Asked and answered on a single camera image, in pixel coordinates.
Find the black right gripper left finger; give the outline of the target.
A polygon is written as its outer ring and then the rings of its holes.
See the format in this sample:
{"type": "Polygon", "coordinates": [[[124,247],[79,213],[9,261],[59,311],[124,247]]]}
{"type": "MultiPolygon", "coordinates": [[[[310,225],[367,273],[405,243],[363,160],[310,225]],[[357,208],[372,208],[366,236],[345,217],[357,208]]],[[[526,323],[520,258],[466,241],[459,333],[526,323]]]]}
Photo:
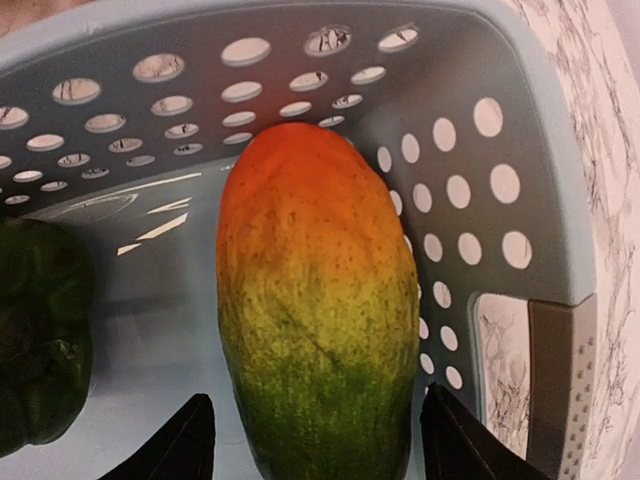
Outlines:
{"type": "Polygon", "coordinates": [[[215,414],[211,398],[194,394],[133,455],[103,480],[211,480],[215,414]]]}

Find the green orange toy mango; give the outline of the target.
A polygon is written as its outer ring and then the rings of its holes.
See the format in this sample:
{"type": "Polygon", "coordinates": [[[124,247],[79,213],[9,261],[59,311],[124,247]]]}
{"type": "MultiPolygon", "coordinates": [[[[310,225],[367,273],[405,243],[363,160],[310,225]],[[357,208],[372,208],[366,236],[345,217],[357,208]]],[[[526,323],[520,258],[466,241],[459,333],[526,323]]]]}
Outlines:
{"type": "Polygon", "coordinates": [[[339,134],[259,133],[224,187],[218,322],[266,479],[400,479],[418,275],[386,184],[339,134]]]}

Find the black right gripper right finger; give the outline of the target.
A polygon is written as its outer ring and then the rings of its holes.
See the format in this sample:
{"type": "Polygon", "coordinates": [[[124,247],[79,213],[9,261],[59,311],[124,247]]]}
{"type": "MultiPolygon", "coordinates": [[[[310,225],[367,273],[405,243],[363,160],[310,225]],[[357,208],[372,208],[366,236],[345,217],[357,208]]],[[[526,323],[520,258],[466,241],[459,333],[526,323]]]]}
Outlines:
{"type": "Polygon", "coordinates": [[[504,446],[447,388],[428,386],[422,404],[428,480],[547,480],[504,446]]]}

